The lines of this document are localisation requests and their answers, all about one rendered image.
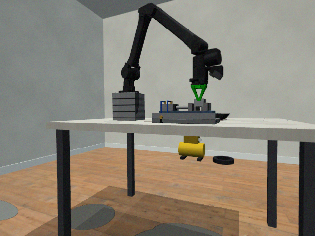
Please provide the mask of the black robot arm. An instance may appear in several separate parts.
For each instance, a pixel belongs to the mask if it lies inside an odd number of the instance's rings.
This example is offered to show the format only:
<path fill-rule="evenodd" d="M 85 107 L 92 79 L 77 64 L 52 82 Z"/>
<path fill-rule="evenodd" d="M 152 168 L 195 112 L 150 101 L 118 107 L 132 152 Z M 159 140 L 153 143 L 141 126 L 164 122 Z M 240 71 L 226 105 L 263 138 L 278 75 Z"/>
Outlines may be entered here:
<path fill-rule="evenodd" d="M 124 78 L 124 81 L 123 90 L 119 91 L 119 93 L 139 93 L 138 91 L 135 91 L 134 81 L 140 78 L 139 59 L 147 29 L 152 18 L 157 20 L 181 41 L 183 41 L 187 47 L 191 49 L 191 53 L 196 55 L 193 57 L 193 68 L 200 66 L 197 68 L 198 78 L 204 77 L 206 80 L 208 80 L 209 71 L 209 75 L 211 75 L 213 78 L 216 77 L 219 80 L 222 79 L 223 66 L 220 65 L 222 62 L 221 50 L 217 48 L 208 49 L 208 43 L 206 41 L 188 30 L 186 27 L 184 27 L 153 3 L 148 3 L 147 5 L 139 8 L 138 13 L 138 25 L 131 53 L 127 63 L 124 64 L 124 67 L 121 70 L 121 76 Z"/>

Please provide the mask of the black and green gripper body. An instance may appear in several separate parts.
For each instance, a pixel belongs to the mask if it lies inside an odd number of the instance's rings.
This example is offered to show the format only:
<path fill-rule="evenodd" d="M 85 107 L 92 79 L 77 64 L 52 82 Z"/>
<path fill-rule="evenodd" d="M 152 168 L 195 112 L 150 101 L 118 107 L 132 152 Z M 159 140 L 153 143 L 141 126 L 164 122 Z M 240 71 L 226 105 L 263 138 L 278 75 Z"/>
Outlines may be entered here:
<path fill-rule="evenodd" d="M 202 78 L 197 77 L 197 68 L 198 67 L 200 67 L 200 66 L 193 68 L 193 78 L 190 78 L 189 81 L 192 82 L 191 85 L 207 85 L 208 80 L 206 80 L 204 77 L 202 77 Z"/>

